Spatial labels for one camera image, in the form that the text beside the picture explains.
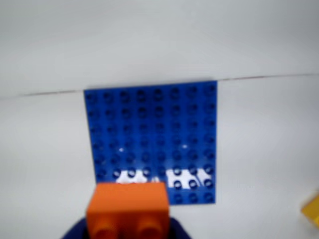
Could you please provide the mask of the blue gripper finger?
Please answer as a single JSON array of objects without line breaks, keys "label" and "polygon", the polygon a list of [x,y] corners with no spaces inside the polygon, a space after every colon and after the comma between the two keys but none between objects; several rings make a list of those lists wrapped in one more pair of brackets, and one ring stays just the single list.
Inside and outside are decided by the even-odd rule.
[{"label": "blue gripper finger", "polygon": [[169,221],[169,239],[191,239],[180,222],[173,217]]},{"label": "blue gripper finger", "polygon": [[86,219],[76,222],[62,237],[62,239],[88,239]]}]

